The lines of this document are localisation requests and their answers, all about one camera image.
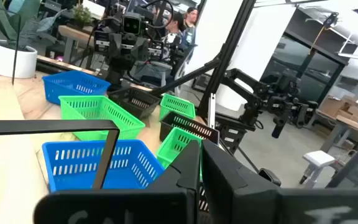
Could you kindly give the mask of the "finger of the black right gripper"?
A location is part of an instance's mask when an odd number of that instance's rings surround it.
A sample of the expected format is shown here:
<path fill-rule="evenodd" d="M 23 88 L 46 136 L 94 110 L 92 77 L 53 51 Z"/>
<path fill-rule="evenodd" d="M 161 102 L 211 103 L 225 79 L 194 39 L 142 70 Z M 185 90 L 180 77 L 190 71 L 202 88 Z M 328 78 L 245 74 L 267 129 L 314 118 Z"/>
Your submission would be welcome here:
<path fill-rule="evenodd" d="M 137 59 L 141 61 L 147 60 L 149 55 L 149 41 L 143 37 L 137 39 Z"/>
<path fill-rule="evenodd" d="M 121 56 L 122 35 L 118 33 L 109 34 L 109 57 L 119 58 Z"/>

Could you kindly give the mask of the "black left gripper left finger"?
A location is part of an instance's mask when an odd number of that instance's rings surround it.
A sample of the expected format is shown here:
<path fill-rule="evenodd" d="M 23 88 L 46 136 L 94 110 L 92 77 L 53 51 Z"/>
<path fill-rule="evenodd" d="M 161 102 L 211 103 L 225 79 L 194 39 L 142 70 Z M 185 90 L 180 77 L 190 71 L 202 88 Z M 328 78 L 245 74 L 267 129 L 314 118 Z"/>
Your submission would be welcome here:
<path fill-rule="evenodd" d="M 36 205 L 34 224 L 197 224 L 200 155 L 190 141 L 145 189 L 50 194 Z"/>

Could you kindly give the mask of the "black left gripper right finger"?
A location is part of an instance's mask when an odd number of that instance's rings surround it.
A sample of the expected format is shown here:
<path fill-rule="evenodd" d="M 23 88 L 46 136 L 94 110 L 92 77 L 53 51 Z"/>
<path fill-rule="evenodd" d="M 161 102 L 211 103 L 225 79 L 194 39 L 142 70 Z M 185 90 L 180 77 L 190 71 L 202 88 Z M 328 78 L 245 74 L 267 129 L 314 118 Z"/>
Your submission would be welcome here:
<path fill-rule="evenodd" d="M 284 189 L 208 139 L 203 183 L 217 224 L 358 224 L 358 189 Z"/>

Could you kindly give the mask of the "black plastic slotted basket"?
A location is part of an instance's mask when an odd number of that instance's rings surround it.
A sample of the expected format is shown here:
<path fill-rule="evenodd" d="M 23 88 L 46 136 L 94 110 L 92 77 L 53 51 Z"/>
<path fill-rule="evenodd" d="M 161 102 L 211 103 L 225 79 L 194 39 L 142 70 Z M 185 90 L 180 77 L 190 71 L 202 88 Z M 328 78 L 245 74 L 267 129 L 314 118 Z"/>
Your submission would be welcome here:
<path fill-rule="evenodd" d="M 149 117 L 161 99 L 138 88 L 126 88 L 108 93 L 108 98 L 138 119 Z"/>
<path fill-rule="evenodd" d="M 208 201 L 206 198 L 206 192 L 202 182 L 200 182 L 198 208 L 199 208 L 198 224 L 211 224 Z"/>
<path fill-rule="evenodd" d="M 195 136 L 198 136 L 201 139 L 209 139 L 213 143 L 219 144 L 219 131 L 213 128 L 209 128 L 204 124 L 201 124 L 176 112 L 169 112 L 160 121 L 160 124 L 161 126 L 159 138 L 161 141 L 164 141 L 164 139 L 168 136 L 173 128 L 180 128 L 191 134 L 194 134 Z"/>

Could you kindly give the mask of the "green plastic slotted basket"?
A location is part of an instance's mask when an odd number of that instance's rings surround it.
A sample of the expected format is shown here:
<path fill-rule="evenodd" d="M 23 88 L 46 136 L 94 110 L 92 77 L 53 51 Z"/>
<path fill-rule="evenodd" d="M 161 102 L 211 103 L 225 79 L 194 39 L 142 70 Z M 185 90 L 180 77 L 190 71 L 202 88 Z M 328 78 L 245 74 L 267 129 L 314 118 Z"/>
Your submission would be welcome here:
<path fill-rule="evenodd" d="M 196 141 L 198 147 L 190 147 L 188 152 L 182 156 L 182 151 L 189 145 L 190 142 Z M 191 166 L 195 171 L 194 165 L 196 160 L 196 152 L 201 156 L 202 139 L 180 128 L 173 128 L 168 136 L 161 143 L 157 151 L 157 160 L 161 163 L 164 169 L 179 156 L 182 165 Z"/>
<path fill-rule="evenodd" d="M 145 124 L 101 95 L 59 96 L 62 119 L 108 119 L 119 128 L 119 139 L 135 139 Z"/>
<path fill-rule="evenodd" d="M 196 117 L 195 106 L 192 102 L 173 95 L 164 94 L 160 102 L 159 120 L 162 120 L 169 112 L 175 112 L 190 119 Z"/>

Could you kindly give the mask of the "blue plastic slotted basket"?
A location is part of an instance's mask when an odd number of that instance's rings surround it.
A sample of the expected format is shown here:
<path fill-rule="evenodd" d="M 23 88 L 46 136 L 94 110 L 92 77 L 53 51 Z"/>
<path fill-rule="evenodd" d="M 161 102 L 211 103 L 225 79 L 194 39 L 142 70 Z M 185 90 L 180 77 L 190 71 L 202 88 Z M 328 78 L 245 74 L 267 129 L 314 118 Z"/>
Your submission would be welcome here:
<path fill-rule="evenodd" d="M 44 143 L 49 190 L 91 189 L 104 146 L 104 141 Z M 103 189 L 144 189 L 163 172 L 161 163 L 141 140 L 118 140 Z"/>
<path fill-rule="evenodd" d="M 59 96 L 104 95 L 111 84 L 96 76 L 76 70 L 42 77 L 45 97 L 60 105 Z"/>

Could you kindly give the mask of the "person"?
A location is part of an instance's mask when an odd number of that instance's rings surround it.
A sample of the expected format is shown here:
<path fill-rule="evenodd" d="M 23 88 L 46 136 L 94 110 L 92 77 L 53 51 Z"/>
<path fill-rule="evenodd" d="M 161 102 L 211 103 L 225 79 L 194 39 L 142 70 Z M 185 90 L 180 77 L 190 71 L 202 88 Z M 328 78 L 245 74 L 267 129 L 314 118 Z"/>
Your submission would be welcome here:
<path fill-rule="evenodd" d="M 181 41 L 184 49 L 195 45 L 197 19 L 198 9 L 196 7 L 189 7 L 184 15 L 185 29 Z"/>
<path fill-rule="evenodd" d="M 183 31 L 185 30 L 183 14 L 174 12 L 166 25 L 165 28 L 167 33 L 162 38 L 162 60 L 164 62 L 169 62 L 173 48 L 179 47 L 183 39 Z"/>

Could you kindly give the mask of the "small potted green plant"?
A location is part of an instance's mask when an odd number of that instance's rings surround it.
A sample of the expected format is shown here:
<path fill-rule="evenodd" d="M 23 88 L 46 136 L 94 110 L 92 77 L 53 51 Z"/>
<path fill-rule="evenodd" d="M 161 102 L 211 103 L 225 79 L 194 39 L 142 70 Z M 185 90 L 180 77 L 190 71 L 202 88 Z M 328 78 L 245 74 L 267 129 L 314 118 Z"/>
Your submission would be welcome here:
<path fill-rule="evenodd" d="M 77 27 L 83 28 L 85 25 L 90 25 L 93 21 L 90 9 L 82 4 L 74 6 L 72 13 L 73 23 Z"/>

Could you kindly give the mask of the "black equipment box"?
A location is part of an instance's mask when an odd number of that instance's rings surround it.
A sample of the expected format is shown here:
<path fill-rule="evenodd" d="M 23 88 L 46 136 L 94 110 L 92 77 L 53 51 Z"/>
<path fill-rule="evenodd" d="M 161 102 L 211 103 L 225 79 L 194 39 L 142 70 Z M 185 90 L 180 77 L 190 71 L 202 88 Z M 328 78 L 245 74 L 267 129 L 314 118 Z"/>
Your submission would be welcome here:
<path fill-rule="evenodd" d="M 220 139 L 231 154 L 237 150 L 242 138 L 248 131 L 255 131 L 255 126 L 244 124 L 238 118 L 223 114 L 216 115 L 216 127 Z"/>

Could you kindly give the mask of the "white stool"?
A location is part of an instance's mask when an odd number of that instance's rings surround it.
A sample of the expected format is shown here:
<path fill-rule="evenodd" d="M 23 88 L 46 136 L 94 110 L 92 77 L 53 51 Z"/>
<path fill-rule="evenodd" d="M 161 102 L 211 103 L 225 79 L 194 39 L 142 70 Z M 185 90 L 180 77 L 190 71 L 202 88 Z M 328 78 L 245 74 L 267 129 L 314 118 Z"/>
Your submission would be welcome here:
<path fill-rule="evenodd" d="M 308 162 L 308 167 L 304 171 L 299 184 L 305 184 L 306 188 L 312 189 L 320 173 L 327 166 L 335 162 L 335 158 L 323 151 L 308 152 L 302 156 Z"/>

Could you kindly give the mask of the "green plant in white pot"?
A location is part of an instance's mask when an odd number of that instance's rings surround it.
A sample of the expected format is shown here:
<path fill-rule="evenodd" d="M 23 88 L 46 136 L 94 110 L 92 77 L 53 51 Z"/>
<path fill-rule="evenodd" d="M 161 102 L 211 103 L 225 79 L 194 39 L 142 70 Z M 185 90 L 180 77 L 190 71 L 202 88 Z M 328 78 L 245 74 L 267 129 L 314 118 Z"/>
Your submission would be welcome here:
<path fill-rule="evenodd" d="M 32 78 L 35 75 L 38 51 L 31 43 L 39 34 L 48 31 L 64 12 L 39 19 L 42 0 L 11 0 L 5 7 L 0 0 L 0 75 L 4 77 Z"/>

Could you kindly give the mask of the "white partition board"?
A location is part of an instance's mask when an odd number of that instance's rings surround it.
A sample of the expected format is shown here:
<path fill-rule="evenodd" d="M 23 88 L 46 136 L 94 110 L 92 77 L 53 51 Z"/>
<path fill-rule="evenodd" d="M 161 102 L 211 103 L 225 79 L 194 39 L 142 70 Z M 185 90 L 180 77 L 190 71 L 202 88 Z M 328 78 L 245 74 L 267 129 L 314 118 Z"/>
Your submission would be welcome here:
<path fill-rule="evenodd" d="M 198 20 L 196 44 L 186 73 L 200 68 L 221 50 L 229 35 L 241 0 L 207 0 Z M 287 25 L 294 5 L 265 6 L 252 10 L 228 68 L 238 68 L 260 80 Z"/>

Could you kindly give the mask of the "cardboard boxes pile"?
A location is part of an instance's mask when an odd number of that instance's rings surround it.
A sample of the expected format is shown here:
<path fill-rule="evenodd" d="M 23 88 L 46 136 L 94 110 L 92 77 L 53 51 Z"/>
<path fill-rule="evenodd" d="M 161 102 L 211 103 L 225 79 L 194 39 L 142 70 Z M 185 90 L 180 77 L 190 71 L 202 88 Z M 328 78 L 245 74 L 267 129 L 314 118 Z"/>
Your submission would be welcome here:
<path fill-rule="evenodd" d="M 340 115 L 358 122 L 358 99 L 356 97 L 343 96 L 339 99 L 328 96 L 322 102 L 319 110 L 332 117 Z"/>

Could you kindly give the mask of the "wooden background table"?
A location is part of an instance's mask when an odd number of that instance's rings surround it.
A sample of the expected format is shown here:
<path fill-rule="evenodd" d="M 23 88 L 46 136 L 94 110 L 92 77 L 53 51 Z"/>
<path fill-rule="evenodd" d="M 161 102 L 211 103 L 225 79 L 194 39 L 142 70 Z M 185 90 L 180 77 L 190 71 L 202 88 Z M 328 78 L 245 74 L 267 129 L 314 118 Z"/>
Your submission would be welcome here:
<path fill-rule="evenodd" d="M 321 110 L 316 110 L 316 114 L 336 122 L 334 129 L 331 131 L 327 140 L 325 140 L 320 147 L 320 151 L 328 153 L 333 146 L 341 147 L 352 130 L 358 131 L 358 123 L 349 118 L 345 118 L 341 115 L 337 115 L 334 118 Z"/>

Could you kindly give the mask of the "black aluminium rig frame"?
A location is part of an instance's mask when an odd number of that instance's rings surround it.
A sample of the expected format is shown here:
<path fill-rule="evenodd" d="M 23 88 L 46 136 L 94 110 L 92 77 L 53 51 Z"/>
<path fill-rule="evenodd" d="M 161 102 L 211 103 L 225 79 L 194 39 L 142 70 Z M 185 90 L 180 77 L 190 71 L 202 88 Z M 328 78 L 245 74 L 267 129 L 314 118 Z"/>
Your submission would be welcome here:
<path fill-rule="evenodd" d="M 208 99 L 210 94 L 216 93 L 219 85 L 224 84 L 229 88 L 232 88 L 236 93 L 240 94 L 247 100 L 246 110 L 243 115 L 238 119 L 242 123 L 248 124 L 249 126 L 255 126 L 257 121 L 257 116 L 259 115 L 259 109 L 261 100 L 257 95 L 249 92 L 245 88 L 241 87 L 235 82 L 236 78 L 241 78 L 243 82 L 251 81 L 251 84 L 258 84 L 258 81 L 252 77 L 246 75 L 242 71 L 233 68 L 231 70 L 226 70 L 229 66 L 229 61 L 234 54 L 234 51 L 237 47 L 237 44 L 240 40 L 241 34 L 244 31 L 244 28 L 249 20 L 251 11 L 254 7 L 256 0 L 242 0 L 242 4 L 237 12 L 237 15 L 232 24 L 231 30 L 227 36 L 225 43 L 223 44 L 218 55 L 206 63 L 204 66 L 196 69 L 195 71 L 187 74 L 183 78 L 180 78 L 177 81 L 174 81 L 171 84 L 168 84 L 164 87 L 159 87 L 150 91 L 152 95 L 161 95 L 162 93 L 175 88 L 176 86 L 183 84 L 209 70 L 213 70 L 211 79 L 204 91 L 202 100 L 198 106 L 197 115 L 202 118 L 207 117 L 207 113 L 211 113 L 212 110 L 207 108 Z"/>

